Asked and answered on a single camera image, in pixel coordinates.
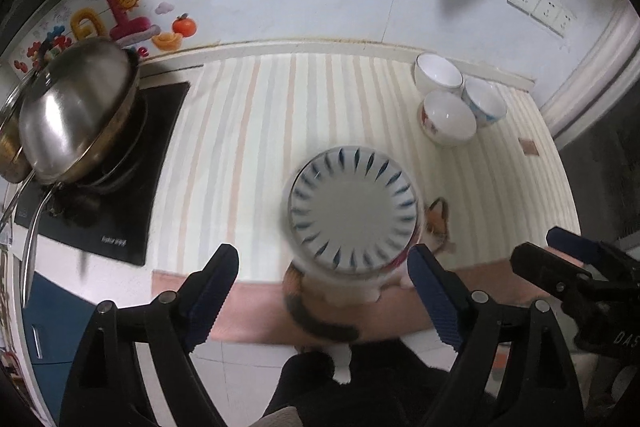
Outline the white bowl blue pattern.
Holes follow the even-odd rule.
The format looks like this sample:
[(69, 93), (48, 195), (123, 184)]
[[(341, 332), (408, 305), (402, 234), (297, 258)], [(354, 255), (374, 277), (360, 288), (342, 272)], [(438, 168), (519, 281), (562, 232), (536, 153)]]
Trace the white bowl blue pattern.
[(466, 77), (461, 98), (472, 110), (479, 128), (495, 124), (508, 113), (506, 101), (503, 100), (498, 89), (483, 79)]

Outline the white bowl red pattern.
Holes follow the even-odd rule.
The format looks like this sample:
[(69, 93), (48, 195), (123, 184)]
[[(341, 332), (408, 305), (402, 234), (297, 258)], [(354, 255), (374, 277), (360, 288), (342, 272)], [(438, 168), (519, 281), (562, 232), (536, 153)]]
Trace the white bowl red pattern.
[(466, 144), (477, 132), (469, 106), (457, 95), (446, 91), (432, 91), (423, 99), (419, 119), (425, 134), (441, 146)]

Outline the white plate blue leaf pattern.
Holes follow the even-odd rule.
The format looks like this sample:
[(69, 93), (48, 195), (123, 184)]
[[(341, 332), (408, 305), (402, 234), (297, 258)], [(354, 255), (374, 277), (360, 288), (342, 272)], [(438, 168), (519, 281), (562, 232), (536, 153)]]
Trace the white plate blue leaf pattern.
[(293, 179), (286, 217), (294, 263), (330, 282), (368, 281), (400, 267), (423, 225), (408, 170), (362, 145), (329, 148)]

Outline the white bowl plain rim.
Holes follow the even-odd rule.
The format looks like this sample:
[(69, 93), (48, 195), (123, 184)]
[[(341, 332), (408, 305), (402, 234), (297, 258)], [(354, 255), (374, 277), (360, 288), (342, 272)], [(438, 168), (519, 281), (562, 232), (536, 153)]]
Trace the white bowl plain rim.
[(437, 54), (422, 53), (413, 64), (413, 78), (420, 95), (446, 91), (460, 95), (463, 76), (454, 64)]

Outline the blue cabinet door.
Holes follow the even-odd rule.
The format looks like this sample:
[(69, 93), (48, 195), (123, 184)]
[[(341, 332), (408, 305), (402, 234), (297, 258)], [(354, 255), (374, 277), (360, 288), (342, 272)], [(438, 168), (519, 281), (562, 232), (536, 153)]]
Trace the blue cabinet door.
[(32, 364), (73, 361), (95, 307), (36, 273), (29, 302), (22, 310)]

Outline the black induction cooktop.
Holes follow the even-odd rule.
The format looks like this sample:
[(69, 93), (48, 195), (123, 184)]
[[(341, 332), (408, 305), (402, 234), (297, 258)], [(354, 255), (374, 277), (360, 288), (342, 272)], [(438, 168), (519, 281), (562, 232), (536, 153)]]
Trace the black induction cooktop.
[(153, 200), (189, 89), (180, 82), (140, 90), (104, 161), (47, 202), (39, 234), (89, 254), (145, 265)]

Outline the calico cat shaped mat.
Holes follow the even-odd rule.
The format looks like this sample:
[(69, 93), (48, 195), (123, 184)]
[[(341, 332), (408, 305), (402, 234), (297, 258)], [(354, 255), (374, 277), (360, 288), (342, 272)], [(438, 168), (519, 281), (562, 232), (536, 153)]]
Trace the calico cat shaped mat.
[[(439, 197), (424, 207), (420, 242), (437, 255), (452, 253), (456, 245), (450, 241), (450, 209)], [(375, 307), (388, 288), (404, 291), (413, 288), (407, 262), (383, 274), (381, 280), (364, 285), (328, 283), (289, 265), (282, 280), (286, 311), (307, 334), (332, 343), (354, 343), (362, 338), (362, 307)]]

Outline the steel pot lid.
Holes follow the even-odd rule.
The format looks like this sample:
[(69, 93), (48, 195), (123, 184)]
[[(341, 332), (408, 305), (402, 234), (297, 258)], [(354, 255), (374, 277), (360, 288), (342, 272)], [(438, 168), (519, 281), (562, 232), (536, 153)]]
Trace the steel pot lid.
[(139, 88), (138, 54), (107, 38), (78, 41), (35, 68), (1, 105), (1, 176), (72, 183), (104, 159)]

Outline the striped beige table mat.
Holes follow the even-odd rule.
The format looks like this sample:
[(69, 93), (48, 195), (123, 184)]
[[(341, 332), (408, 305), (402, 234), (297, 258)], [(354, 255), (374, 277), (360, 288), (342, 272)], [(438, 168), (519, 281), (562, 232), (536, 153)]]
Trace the striped beige table mat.
[(443, 147), (419, 121), (422, 98), (404, 62), (320, 53), (210, 62), (190, 89), (157, 185), (148, 260), (153, 291), (180, 284), (218, 245), (232, 244), (240, 273), (213, 328), (228, 343), (301, 343), (281, 282), (294, 246), (286, 200), (296, 174), (332, 150), (352, 167), (423, 202), (446, 199), (450, 246), (439, 259), (504, 303), (532, 285), (510, 272), (514, 246), (542, 243), (553, 227), (579, 228), (572, 190), (529, 94), (499, 86), (506, 117), (469, 143)]

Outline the white wall socket panel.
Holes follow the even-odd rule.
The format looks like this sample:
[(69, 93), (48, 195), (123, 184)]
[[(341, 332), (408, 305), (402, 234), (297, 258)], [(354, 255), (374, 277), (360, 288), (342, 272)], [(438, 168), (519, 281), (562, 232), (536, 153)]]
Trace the white wall socket panel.
[(515, 9), (533, 17), (562, 38), (575, 21), (575, 15), (559, 0), (506, 0)]

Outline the colourful wall sticker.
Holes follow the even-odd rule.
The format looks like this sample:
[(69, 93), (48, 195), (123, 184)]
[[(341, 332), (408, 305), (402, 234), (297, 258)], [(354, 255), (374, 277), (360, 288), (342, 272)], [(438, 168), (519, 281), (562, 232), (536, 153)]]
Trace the colourful wall sticker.
[(6, 62), (17, 76), (39, 64), (38, 52), (50, 42), (55, 57), (72, 44), (104, 37), (133, 50), (142, 60), (175, 53), (198, 31), (193, 0), (62, 0), (36, 21)]

